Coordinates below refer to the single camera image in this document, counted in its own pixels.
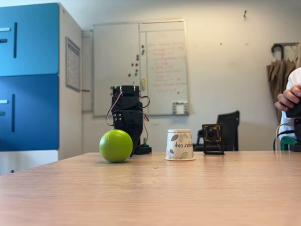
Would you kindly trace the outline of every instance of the cable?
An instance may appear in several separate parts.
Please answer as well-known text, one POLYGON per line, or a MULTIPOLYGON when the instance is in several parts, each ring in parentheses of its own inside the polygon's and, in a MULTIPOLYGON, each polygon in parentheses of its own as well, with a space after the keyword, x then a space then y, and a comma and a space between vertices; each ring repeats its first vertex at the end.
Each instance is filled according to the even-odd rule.
POLYGON ((140 98, 148 98, 148 100, 149 100, 149 102, 147 103, 147 105, 146 106, 144 106, 144 107, 142 107, 142 108, 146 108, 148 105, 150 105, 150 103, 151 103, 151 99, 148 97, 148 96, 139 96, 140 98))
POLYGON ((109 113, 110 111, 113 109, 113 107, 115 106, 115 104, 117 103, 117 101, 119 100, 120 96, 122 95, 122 91, 120 91, 116 97, 116 100, 114 101, 114 103, 112 104, 111 108, 108 110, 107 113, 107 117, 105 118, 105 122, 107 123, 108 126, 114 126, 113 124, 109 124, 108 123, 108 117, 109 117, 109 113))
POLYGON ((281 126, 293 126, 291 123, 283 123, 283 124, 280 124, 277 129, 276 129, 276 133, 275 133, 275 141, 276 141, 276 151, 278 151, 278 142, 277 142, 277 137, 278 137, 278 132, 279 132, 279 129, 281 126))
POLYGON ((144 127, 145 132, 146 132, 146 139, 145 139, 144 143, 137 146, 137 147, 141 147, 142 145, 145 145, 147 143, 147 140, 149 139, 149 133, 148 133, 147 128, 145 126, 145 121, 150 121, 150 120, 149 120, 149 118, 147 117, 147 115, 145 113, 143 113, 142 111, 138 111, 138 112, 141 112, 143 114, 143 127, 144 127))
MULTIPOLYGON (((277 137, 280 136, 280 135, 283 135, 283 134, 289 134, 289 133, 294 133, 294 132, 295 132, 295 130, 287 130, 287 131, 284 131, 284 132, 279 133, 279 134, 277 135, 277 137)), ((274 143, 273 143, 273 150, 274 150, 274 151, 275 151, 275 143, 276 143, 276 139, 274 139, 274 143)))

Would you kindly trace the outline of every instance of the wooden table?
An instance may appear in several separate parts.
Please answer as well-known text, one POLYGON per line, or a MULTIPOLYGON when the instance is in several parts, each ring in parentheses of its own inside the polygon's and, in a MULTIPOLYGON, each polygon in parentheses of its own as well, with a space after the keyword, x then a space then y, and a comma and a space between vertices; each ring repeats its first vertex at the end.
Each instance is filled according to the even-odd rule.
POLYGON ((98 153, 0 177, 1 226, 299 226, 301 153, 98 153))

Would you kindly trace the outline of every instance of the hand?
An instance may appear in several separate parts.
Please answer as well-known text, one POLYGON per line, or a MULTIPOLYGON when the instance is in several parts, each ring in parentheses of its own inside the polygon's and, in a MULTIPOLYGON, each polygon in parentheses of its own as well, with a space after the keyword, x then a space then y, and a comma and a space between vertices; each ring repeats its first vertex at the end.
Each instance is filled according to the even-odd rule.
POLYGON ((278 101, 275 103, 275 107, 281 111, 288 111, 289 108, 293 108, 295 104, 300 103, 301 86, 294 85, 291 89, 287 89, 283 94, 278 95, 278 101))

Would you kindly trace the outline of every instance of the paper cup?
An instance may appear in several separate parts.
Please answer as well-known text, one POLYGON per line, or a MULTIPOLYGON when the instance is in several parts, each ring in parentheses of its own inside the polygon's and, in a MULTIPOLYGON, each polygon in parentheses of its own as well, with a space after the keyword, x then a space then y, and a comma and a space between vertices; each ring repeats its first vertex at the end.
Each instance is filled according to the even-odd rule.
POLYGON ((167 131, 166 160, 195 160, 190 129, 169 129, 167 131))

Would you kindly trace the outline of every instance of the writing on whiteboard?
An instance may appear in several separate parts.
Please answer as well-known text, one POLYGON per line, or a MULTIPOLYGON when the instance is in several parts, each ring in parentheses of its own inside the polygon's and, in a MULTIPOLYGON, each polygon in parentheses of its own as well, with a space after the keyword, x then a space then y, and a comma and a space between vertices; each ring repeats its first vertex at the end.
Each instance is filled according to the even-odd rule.
POLYGON ((158 93, 176 93, 186 86, 186 52, 184 41, 148 43, 148 68, 152 88, 158 93))

